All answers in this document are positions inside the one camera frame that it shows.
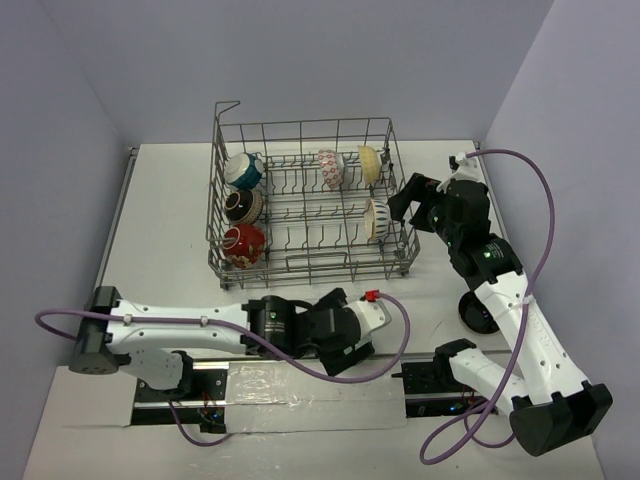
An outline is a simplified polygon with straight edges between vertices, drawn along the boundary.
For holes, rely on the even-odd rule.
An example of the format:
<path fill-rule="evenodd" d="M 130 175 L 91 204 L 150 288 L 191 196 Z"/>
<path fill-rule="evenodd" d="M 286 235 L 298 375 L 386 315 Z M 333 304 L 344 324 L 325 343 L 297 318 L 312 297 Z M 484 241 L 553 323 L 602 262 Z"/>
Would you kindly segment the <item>white bowl orange rim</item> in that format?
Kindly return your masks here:
<path fill-rule="evenodd" d="M 363 212 L 364 228 L 369 241 L 383 240 L 391 222 L 388 205 L 375 198 L 367 198 Z"/>

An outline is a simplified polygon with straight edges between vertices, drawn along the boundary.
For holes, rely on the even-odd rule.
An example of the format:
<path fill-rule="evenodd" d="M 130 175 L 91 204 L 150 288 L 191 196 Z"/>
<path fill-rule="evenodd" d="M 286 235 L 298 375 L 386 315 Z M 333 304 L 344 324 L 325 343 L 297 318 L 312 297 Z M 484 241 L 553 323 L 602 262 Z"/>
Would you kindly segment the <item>yellow dotted bowl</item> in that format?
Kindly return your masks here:
<path fill-rule="evenodd" d="M 371 186 L 379 179 L 382 170 L 381 156 L 373 147 L 367 145 L 358 146 L 358 156 L 365 185 Z"/>

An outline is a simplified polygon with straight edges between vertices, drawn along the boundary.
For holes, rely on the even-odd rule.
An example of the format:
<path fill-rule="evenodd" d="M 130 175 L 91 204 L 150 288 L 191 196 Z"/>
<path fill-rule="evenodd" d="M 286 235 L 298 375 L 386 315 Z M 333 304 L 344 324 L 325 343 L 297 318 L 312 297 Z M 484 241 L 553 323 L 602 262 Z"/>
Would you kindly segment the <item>blue inside red patterned bowl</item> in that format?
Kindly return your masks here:
<path fill-rule="evenodd" d="M 317 154 L 325 184 L 330 190 L 337 190 L 344 181 L 345 163 L 343 156 L 334 150 L 319 150 Z"/>

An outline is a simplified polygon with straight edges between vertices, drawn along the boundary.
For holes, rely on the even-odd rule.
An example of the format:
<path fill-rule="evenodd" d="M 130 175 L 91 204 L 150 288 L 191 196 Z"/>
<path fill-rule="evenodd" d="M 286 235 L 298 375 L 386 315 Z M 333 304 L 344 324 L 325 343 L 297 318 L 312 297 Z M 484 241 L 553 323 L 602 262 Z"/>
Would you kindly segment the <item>black ceramic bowl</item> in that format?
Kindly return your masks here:
<path fill-rule="evenodd" d="M 460 298 L 458 314 L 462 323 L 476 334 L 490 335 L 499 331 L 491 313 L 471 291 Z"/>

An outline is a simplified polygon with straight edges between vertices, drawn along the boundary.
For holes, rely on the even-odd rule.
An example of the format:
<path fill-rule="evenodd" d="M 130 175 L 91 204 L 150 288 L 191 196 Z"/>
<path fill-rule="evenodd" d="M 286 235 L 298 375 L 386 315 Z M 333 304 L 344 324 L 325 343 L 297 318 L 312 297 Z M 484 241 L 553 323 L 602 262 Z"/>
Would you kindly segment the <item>white ceramic bowl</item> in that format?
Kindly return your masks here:
<path fill-rule="evenodd" d="M 264 253 L 265 247 L 265 234 L 254 225 L 234 225 L 223 236 L 223 254 L 233 266 L 239 269 L 253 266 Z"/>

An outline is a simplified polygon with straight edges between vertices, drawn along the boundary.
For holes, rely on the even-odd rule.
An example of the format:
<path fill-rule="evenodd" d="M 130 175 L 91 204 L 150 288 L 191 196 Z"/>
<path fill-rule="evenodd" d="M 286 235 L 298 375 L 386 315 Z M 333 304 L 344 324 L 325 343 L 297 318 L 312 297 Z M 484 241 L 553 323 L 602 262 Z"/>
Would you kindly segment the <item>brown rimmed cream bowl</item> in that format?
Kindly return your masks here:
<path fill-rule="evenodd" d="M 258 220 L 264 206 L 263 195 L 256 189 L 235 190 L 224 203 L 224 214 L 231 225 L 253 225 Z"/>

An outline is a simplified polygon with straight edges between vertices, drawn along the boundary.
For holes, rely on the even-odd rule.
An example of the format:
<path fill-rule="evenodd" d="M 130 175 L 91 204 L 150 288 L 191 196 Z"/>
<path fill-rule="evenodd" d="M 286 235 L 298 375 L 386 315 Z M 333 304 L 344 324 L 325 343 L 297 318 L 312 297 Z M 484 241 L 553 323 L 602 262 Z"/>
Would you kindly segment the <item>dark teal white bowl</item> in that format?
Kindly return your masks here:
<path fill-rule="evenodd" d="M 264 174 L 264 165 L 259 157 L 250 153 L 239 153 L 231 157 L 224 168 L 224 180 L 238 190 L 255 188 Z"/>

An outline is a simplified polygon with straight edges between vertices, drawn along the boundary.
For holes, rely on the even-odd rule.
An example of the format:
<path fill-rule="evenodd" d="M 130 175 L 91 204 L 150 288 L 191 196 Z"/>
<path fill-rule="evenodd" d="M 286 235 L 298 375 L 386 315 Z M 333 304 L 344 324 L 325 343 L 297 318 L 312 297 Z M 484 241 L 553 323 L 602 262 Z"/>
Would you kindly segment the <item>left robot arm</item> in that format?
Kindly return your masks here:
<path fill-rule="evenodd" d="M 107 286 L 94 291 L 88 308 L 109 318 L 82 319 L 70 370 L 123 370 L 172 399 L 194 389 L 190 349 L 269 358 L 270 343 L 293 359 L 315 357 L 336 376 L 373 354 L 372 333 L 390 321 L 380 305 L 349 302 L 341 288 L 315 304 L 267 295 L 217 308 L 168 308 L 125 300 Z"/>

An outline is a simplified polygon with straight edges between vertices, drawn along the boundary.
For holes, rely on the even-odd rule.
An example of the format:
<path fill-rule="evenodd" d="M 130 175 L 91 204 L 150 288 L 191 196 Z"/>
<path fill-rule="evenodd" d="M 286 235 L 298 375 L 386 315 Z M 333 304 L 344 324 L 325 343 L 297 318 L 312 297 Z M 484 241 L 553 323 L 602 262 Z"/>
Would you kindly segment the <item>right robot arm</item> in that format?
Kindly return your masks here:
<path fill-rule="evenodd" d="M 506 414 L 520 446 L 534 457 L 591 435 L 613 404 L 603 383 L 594 384 L 576 366 L 533 298 L 527 275 L 511 245 L 491 230 L 487 186 L 452 179 L 446 186 L 420 173 L 388 200 L 392 219 L 438 235 L 451 265 L 477 303 L 473 316 L 495 323 L 509 345 L 514 375 L 466 339 L 436 350 L 435 382 L 446 391 L 462 384 L 477 390 Z"/>

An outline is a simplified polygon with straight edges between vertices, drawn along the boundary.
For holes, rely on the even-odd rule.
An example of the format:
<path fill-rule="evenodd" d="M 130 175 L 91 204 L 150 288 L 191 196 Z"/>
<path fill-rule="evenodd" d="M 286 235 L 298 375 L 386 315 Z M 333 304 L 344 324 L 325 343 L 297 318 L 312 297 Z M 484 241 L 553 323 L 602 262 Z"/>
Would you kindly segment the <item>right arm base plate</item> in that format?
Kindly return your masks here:
<path fill-rule="evenodd" d="M 403 357 L 392 377 L 402 381 L 409 419 L 455 417 L 486 401 L 472 387 L 443 381 L 429 356 Z"/>

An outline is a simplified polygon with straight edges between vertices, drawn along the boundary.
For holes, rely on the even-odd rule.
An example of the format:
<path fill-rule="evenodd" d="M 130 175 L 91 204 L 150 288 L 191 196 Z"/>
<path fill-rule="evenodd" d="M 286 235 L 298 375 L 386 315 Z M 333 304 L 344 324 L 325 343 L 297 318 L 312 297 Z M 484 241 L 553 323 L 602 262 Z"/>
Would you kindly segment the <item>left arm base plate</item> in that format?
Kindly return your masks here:
<path fill-rule="evenodd" d="M 186 393 L 170 394 L 151 388 L 139 379 L 130 417 L 131 426 L 168 426 L 175 419 L 169 402 L 176 409 L 181 425 L 197 427 L 203 434 L 226 434 L 226 391 L 229 365 L 194 366 Z"/>

